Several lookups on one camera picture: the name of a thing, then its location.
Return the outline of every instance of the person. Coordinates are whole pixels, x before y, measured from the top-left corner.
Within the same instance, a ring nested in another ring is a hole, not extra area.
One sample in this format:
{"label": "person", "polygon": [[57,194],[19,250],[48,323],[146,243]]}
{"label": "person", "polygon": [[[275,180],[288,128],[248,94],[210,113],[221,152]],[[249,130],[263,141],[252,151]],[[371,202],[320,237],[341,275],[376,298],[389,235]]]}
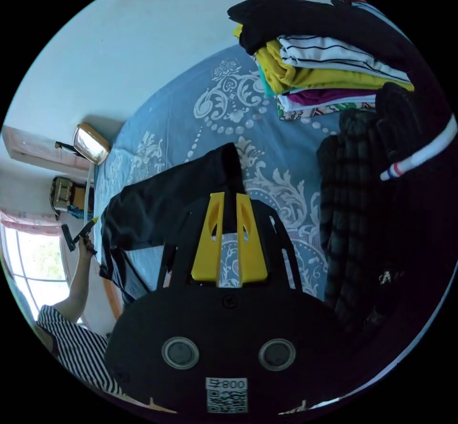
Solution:
{"label": "person", "polygon": [[86,306],[89,293],[89,270],[93,257],[90,240],[80,239],[79,259],[68,297],[52,306],[44,305],[33,320],[30,306],[14,281],[7,276],[13,295],[23,315],[46,349],[73,376],[86,383],[92,390],[107,393],[123,401],[153,410],[175,413],[154,404],[140,403],[123,394],[121,387],[108,372],[104,363],[107,339],[77,325]]}

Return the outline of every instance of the bed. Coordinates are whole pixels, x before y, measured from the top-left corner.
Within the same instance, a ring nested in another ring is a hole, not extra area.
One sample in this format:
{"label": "bed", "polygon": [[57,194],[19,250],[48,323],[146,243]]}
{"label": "bed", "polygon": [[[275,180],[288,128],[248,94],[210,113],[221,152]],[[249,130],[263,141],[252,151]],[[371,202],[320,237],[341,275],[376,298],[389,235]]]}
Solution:
{"label": "bed", "polygon": [[[229,47],[157,91],[124,124],[96,170],[94,214],[100,215],[124,186],[234,142],[246,192],[277,210],[294,245],[303,291],[323,299],[327,269],[319,240],[315,153],[327,135],[337,132],[338,115],[280,121],[275,98],[264,97],[252,58],[239,45]],[[94,245],[101,249],[99,224]],[[154,290],[162,247],[127,254]],[[238,285],[235,234],[223,237],[220,270],[221,286]]]}

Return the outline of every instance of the striped shirt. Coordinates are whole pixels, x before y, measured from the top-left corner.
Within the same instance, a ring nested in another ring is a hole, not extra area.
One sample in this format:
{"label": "striped shirt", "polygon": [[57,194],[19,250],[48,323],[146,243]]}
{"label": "striped shirt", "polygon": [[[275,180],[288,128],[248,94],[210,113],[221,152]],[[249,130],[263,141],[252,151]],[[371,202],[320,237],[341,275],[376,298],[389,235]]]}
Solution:
{"label": "striped shirt", "polygon": [[369,53],[332,37],[296,35],[280,36],[277,39],[281,44],[281,60],[291,66],[361,72],[410,83],[405,72],[394,69]]}
{"label": "striped shirt", "polygon": [[104,363],[106,338],[68,321],[47,305],[41,308],[37,325],[52,337],[52,352],[67,371],[104,392],[121,394]]}

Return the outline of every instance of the yellow bracket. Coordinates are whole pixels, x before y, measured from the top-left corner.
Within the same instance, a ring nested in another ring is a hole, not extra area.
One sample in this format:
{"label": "yellow bracket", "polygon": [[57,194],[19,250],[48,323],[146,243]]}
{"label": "yellow bracket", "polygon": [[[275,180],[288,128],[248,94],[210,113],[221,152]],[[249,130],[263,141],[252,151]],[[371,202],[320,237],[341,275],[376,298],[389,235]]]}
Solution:
{"label": "yellow bracket", "polygon": [[[200,234],[191,276],[195,281],[219,284],[219,268],[223,240],[224,192],[212,193],[208,203],[204,226]],[[216,227],[216,238],[212,234]]]}
{"label": "yellow bracket", "polygon": [[[219,285],[219,269],[223,239],[224,193],[212,193],[200,234],[191,271],[195,281]],[[216,227],[216,237],[212,238]],[[237,251],[239,253],[239,285],[267,279],[267,267],[262,253],[258,228],[248,195],[237,194]]]}
{"label": "yellow bracket", "polygon": [[267,267],[259,240],[253,207],[248,195],[237,193],[237,250],[240,287],[267,279]]}

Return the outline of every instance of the pink curtain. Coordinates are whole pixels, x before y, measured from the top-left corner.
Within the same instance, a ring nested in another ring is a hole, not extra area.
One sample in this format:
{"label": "pink curtain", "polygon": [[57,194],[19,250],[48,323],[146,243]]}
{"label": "pink curtain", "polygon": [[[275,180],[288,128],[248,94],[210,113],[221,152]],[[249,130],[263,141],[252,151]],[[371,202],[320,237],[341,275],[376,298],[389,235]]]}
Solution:
{"label": "pink curtain", "polygon": [[0,223],[5,228],[12,228],[18,232],[46,236],[62,235],[61,222],[47,214],[30,214],[25,211],[9,211],[0,208]]}

